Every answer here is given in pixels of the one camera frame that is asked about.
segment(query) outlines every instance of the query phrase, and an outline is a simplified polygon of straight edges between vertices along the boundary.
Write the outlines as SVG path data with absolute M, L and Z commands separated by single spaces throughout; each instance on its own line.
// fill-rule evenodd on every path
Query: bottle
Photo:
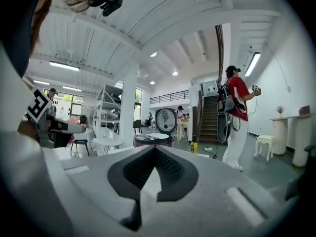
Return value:
M 191 143 L 191 153 L 196 154 L 198 152 L 198 143 L 197 143 L 197 137 L 194 135 L 192 138 L 192 143 Z

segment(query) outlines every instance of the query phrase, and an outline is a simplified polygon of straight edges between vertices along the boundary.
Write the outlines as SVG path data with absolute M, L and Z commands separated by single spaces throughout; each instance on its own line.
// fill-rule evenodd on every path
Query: column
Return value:
M 125 75 L 122 105 L 120 109 L 119 136 L 124 141 L 121 148 L 133 146 L 134 139 L 134 106 L 139 64 L 132 61 Z

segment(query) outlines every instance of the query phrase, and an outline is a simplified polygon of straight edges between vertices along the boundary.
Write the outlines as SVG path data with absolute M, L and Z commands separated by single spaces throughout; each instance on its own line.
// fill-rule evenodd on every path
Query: staircase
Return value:
M 198 141 L 207 144 L 218 144 L 217 138 L 217 96 L 205 97 L 202 124 Z

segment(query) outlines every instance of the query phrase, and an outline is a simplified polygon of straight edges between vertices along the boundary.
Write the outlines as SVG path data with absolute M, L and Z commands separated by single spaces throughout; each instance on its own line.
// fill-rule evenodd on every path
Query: man in red shirt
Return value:
M 229 66 L 226 69 L 227 85 L 235 102 L 235 108 L 229 112 L 231 119 L 231 134 L 227 140 L 228 147 L 223 156 L 223 162 L 242 171 L 238 164 L 238 159 L 246 143 L 248 132 L 248 114 L 246 102 L 259 96 L 261 90 L 255 90 L 249 93 L 246 84 L 239 77 L 238 69 L 235 66 Z

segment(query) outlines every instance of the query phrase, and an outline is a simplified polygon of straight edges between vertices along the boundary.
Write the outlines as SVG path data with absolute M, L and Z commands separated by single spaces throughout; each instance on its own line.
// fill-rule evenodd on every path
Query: white stool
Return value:
M 263 135 L 263 136 L 259 136 L 256 140 L 256 153 L 255 153 L 255 157 L 258 155 L 258 143 L 261 142 L 260 144 L 260 151 L 259 154 L 261 153 L 262 150 L 262 144 L 268 144 L 269 145 L 269 151 L 268 151 L 268 155 L 267 155 L 267 161 L 269 160 L 269 155 L 271 155 L 271 158 L 273 158 L 273 141 L 274 141 L 274 137 L 273 136 L 268 136 L 268 135 Z

